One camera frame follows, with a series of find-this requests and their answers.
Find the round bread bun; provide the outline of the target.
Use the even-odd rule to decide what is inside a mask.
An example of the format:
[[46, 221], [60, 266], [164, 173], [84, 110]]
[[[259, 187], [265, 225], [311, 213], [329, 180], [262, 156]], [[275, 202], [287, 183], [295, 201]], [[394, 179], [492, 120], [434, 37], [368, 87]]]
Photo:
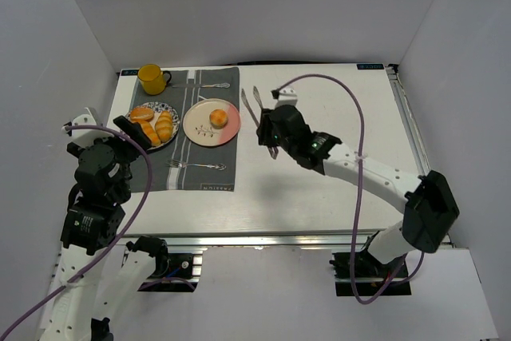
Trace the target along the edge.
[[228, 113], [223, 109], [214, 109], [209, 114], [209, 121], [214, 129], [222, 129], [228, 123]]

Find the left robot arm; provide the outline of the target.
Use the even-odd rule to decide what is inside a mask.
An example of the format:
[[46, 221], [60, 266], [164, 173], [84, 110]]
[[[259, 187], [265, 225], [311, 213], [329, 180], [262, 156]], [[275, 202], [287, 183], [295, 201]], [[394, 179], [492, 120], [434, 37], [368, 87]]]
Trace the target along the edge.
[[131, 164], [147, 159], [150, 140], [127, 117], [117, 131], [81, 115], [64, 126], [68, 152], [77, 158], [61, 232], [60, 287], [42, 340], [111, 340], [113, 325], [150, 276], [168, 270], [164, 240], [142, 236], [129, 242], [129, 256], [110, 285], [98, 291], [106, 257], [127, 232], [122, 205], [131, 197]]

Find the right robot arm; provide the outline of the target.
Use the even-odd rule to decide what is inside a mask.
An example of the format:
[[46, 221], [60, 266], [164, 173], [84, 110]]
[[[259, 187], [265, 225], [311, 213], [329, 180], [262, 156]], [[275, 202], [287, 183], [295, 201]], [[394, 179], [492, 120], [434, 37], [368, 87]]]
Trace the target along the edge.
[[260, 145], [281, 148], [299, 166], [349, 182], [403, 215], [355, 253], [355, 271], [360, 276], [373, 276], [378, 267], [414, 250], [435, 253], [460, 214], [441, 173], [431, 170], [427, 175], [414, 175], [360, 157], [337, 137], [311, 131], [293, 105], [263, 109], [256, 134]]

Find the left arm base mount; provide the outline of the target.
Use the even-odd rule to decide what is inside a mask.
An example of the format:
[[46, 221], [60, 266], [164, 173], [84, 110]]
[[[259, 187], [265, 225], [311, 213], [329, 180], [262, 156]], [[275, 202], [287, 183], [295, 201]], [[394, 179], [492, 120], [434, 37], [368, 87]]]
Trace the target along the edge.
[[135, 252], [147, 253], [154, 260], [154, 271], [141, 284], [138, 291], [194, 292], [197, 288], [198, 277], [193, 272], [195, 254], [170, 252], [165, 240], [152, 236], [142, 236], [136, 241], [128, 241], [125, 247], [123, 264]]

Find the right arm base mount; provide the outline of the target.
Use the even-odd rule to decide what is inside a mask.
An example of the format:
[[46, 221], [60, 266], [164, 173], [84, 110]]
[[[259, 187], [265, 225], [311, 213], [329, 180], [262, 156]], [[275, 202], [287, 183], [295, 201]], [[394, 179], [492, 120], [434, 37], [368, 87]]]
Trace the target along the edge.
[[[335, 293], [338, 297], [354, 297], [351, 288], [350, 277], [350, 253], [338, 252], [332, 255], [329, 261], [335, 274]], [[364, 299], [375, 295], [381, 286], [390, 278], [396, 268], [398, 273], [390, 282], [390, 285], [382, 293], [382, 296], [409, 296], [412, 295], [410, 282], [406, 279], [410, 273], [399, 258], [388, 264], [376, 264], [374, 261], [367, 263], [358, 254], [355, 255], [355, 285], [358, 294]]]

